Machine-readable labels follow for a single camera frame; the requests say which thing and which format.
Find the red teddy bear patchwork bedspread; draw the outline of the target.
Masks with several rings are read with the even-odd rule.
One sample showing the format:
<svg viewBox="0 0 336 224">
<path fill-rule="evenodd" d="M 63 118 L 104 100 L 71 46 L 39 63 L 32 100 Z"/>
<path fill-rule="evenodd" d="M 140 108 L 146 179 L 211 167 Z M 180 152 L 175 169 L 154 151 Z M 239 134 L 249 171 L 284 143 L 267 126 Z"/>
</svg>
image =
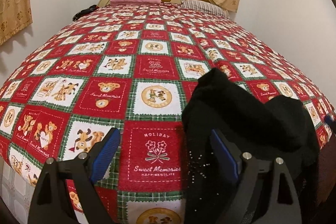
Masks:
<svg viewBox="0 0 336 224">
<path fill-rule="evenodd" d="M 182 223 L 182 110 L 217 67 L 261 102 L 303 102 L 320 146 L 334 109 L 318 87 L 252 33 L 177 5 L 106 6 L 30 54 L 1 87 L 2 199 L 26 223 L 43 163 L 123 134 L 96 190 L 118 223 Z"/>
</svg>

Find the beige patterned side curtain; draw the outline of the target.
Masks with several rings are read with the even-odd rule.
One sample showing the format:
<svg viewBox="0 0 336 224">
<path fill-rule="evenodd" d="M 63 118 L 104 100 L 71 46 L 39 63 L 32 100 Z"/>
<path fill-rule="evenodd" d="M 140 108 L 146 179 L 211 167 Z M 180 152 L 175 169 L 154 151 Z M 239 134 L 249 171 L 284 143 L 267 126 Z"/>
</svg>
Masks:
<svg viewBox="0 0 336 224">
<path fill-rule="evenodd" d="M 4 44 L 32 24 L 30 0 L 1 0 L 0 17 L 0 44 Z"/>
</svg>

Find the striped grey pillow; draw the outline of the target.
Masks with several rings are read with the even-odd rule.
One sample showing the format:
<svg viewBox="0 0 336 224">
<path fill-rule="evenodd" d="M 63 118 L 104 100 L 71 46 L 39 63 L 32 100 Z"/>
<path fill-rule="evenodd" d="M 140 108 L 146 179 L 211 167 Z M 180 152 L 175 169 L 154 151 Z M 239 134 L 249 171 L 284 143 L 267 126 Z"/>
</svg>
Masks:
<svg viewBox="0 0 336 224">
<path fill-rule="evenodd" d="M 200 1 L 200 0 L 181 0 L 181 8 L 191 9 L 195 11 L 205 12 L 208 14 L 221 16 L 227 19 L 230 19 L 229 12 L 227 10 L 223 10 L 217 5 L 213 5 L 212 3 Z"/>
</svg>

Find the black item beside bed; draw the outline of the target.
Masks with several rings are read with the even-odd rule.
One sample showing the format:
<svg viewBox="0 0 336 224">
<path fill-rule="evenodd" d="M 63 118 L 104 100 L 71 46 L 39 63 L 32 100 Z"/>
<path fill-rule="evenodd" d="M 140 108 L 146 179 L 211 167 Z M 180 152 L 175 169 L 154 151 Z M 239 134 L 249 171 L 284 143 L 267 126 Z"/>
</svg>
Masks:
<svg viewBox="0 0 336 224">
<path fill-rule="evenodd" d="M 72 21 L 76 22 L 81 17 L 86 16 L 86 15 L 96 11 L 98 8 L 99 7 L 97 5 L 92 5 L 92 6 L 88 7 L 87 9 L 81 10 L 73 16 Z"/>
</svg>

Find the black pants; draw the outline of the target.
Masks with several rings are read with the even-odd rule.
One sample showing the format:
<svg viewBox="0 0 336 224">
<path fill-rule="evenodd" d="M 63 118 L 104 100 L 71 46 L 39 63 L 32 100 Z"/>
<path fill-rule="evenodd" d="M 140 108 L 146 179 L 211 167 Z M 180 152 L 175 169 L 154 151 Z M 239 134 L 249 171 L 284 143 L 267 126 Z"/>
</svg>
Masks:
<svg viewBox="0 0 336 224">
<path fill-rule="evenodd" d="M 262 103 L 214 68 L 198 80 L 182 123 L 189 153 L 185 223 L 218 223 L 234 192 L 214 154 L 213 130 L 257 159 L 282 158 L 298 196 L 301 223 L 313 222 L 319 145 L 301 101 L 276 96 Z"/>
</svg>

